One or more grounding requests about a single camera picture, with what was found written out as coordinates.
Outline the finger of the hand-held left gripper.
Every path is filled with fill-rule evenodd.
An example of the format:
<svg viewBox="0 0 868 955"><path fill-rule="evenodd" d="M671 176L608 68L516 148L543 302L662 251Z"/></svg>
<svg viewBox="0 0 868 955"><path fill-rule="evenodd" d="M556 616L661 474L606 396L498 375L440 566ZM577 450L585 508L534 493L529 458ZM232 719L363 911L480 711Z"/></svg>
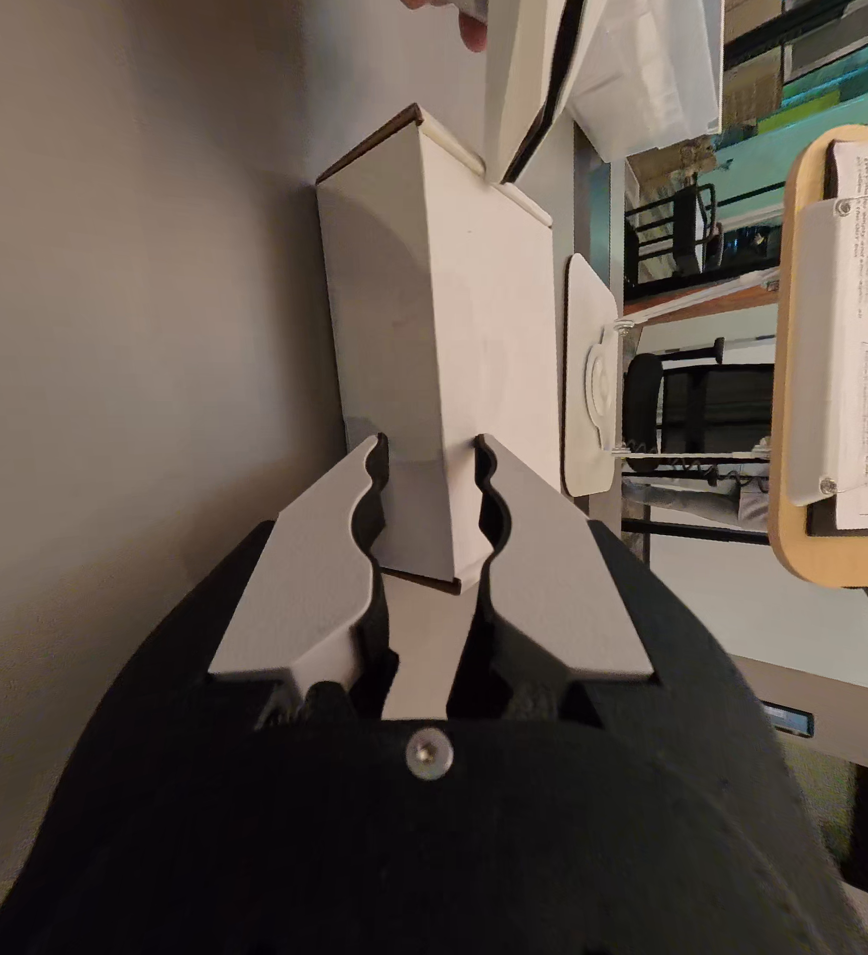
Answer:
<svg viewBox="0 0 868 955"><path fill-rule="evenodd" d="M539 60L540 100L512 159L512 181L521 177L566 109L606 6L606 1L529 2L529 12L542 7L545 14L542 50L533 57Z"/></svg>
<svg viewBox="0 0 868 955"><path fill-rule="evenodd" d="M529 2L482 2L487 25L484 103L484 164L487 180L513 184L512 159L540 100L538 59L545 14L529 12Z"/></svg>

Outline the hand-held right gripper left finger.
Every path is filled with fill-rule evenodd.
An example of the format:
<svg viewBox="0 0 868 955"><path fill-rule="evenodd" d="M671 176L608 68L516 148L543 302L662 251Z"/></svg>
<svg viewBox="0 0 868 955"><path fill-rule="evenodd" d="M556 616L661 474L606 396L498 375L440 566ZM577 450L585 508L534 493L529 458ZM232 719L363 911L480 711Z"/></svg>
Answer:
<svg viewBox="0 0 868 955"><path fill-rule="evenodd" d="M389 623L372 549L385 529L386 436L368 436L279 514L210 663L223 681L353 688Z"/></svg>

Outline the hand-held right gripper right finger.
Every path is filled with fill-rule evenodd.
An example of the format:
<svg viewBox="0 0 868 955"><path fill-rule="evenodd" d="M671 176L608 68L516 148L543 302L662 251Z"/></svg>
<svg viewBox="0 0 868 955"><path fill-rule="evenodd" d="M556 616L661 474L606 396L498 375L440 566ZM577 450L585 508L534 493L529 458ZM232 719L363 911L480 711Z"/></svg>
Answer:
<svg viewBox="0 0 868 955"><path fill-rule="evenodd" d="M488 672L510 690L644 683L654 665L589 521L495 436L475 440Z"/></svg>

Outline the white cardboard box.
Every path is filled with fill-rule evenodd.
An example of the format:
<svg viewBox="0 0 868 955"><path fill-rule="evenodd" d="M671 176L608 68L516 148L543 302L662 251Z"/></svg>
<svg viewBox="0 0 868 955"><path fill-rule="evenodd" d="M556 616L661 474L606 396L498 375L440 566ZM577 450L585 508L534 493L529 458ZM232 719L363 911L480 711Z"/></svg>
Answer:
<svg viewBox="0 0 868 955"><path fill-rule="evenodd" d="M560 490L552 219L416 103L315 189L348 445L389 445L374 554L464 589L489 553L475 438Z"/></svg>

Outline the person's left hand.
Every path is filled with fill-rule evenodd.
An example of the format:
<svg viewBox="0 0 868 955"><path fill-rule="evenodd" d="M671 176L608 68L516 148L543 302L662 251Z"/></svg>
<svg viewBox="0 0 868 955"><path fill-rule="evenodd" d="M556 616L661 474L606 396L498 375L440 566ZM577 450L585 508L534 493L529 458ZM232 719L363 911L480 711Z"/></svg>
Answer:
<svg viewBox="0 0 868 955"><path fill-rule="evenodd" d="M426 7L440 8L452 6L457 10L459 31L464 46L472 53L479 54L487 46L487 25L478 15L471 15L462 1L401 1L409 10L419 10Z"/></svg>

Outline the translucent plastic bin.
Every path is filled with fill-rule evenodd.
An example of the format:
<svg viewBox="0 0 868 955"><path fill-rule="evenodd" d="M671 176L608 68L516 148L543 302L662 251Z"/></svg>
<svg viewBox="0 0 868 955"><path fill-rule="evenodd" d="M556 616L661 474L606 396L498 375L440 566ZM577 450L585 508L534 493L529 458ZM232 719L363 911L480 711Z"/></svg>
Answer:
<svg viewBox="0 0 868 955"><path fill-rule="evenodd" d="M606 163L720 131L722 1L607 1L571 114Z"/></svg>

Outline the black office chair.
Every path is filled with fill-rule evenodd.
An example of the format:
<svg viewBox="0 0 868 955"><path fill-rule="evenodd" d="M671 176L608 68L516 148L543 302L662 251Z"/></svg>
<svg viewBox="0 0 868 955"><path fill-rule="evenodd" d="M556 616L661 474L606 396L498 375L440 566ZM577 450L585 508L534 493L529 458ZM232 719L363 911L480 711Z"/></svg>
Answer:
<svg viewBox="0 0 868 955"><path fill-rule="evenodd" d="M716 484L771 457L774 365L727 364L725 341L700 349L642 353L623 381L622 451L643 478Z"/></svg>

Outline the black metal chair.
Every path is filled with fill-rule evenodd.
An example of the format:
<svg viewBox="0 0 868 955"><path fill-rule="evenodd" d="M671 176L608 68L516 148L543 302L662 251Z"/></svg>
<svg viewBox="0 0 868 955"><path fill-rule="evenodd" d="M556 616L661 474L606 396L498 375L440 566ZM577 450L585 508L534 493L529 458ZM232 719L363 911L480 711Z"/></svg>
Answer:
<svg viewBox="0 0 868 955"><path fill-rule="evenodd" d="M674 278L691 278L719 269L724 230L714 185L687 185L672 197L624 213L624 286L641 285L644 263L668 258Z"/></svg>

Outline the white rounded panel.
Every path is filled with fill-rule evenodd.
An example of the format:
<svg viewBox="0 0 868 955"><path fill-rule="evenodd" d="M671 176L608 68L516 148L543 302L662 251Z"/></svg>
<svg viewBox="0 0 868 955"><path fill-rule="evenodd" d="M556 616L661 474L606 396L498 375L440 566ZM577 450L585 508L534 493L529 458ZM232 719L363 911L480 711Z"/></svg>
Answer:
<svg viewBox="0 0 868 955"><path fill-rule="evenodd" d="M580 253L567 267L563 477L572 497L609 490L619 446L619 312Z"/></svg>

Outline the small dark device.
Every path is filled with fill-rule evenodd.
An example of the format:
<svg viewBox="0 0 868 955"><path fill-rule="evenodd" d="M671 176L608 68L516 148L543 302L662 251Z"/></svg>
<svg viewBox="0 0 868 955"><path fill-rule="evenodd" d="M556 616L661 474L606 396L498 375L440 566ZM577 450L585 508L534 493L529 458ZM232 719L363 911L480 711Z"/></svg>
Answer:
<svg viewBox="0 0 868 955"><path fill-rule="evenodd" d="M770 725L777 732L802 739L814 738L815 717L813 713L764 700L761 700L761 704Z"/></svg>

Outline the wooden sign board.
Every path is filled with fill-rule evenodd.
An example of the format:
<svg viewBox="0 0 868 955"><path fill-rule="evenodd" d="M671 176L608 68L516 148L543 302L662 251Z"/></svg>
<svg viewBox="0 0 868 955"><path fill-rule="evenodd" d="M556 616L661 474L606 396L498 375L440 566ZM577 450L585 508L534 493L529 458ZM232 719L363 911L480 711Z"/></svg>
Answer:
<svg viewBox="0 0 868 955"><path fill-rule="evenodd" d="M778 274L771 442L771 492L768 538L778 561L798 579L827 588L868 588L868 536L819 538L806 529L807 509L789 495L791 420L796 412L796 371L802 348L797 343L797 286L805 276L802 212L822 199L825 156L836 139L866 142L868 125L835 127L814 140L793 162L784 190L784 217Z"/></svg>

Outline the clear acrylic sheet holder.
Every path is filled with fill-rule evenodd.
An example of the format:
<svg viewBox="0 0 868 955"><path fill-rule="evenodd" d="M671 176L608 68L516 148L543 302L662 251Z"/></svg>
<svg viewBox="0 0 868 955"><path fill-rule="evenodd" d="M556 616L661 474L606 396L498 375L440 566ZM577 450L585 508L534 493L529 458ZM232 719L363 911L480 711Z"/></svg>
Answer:
<svg viewBox="0 0 868 955"><path fill-rule="evenodd" d="M834 317L832 267L835 252L832 199L816 202L802 212L802 263L805 276L797 286L797 343L803 350L796 371L796 412L791 420L793 446L789 495L798 506L830 499L834 403Z"/></svg>

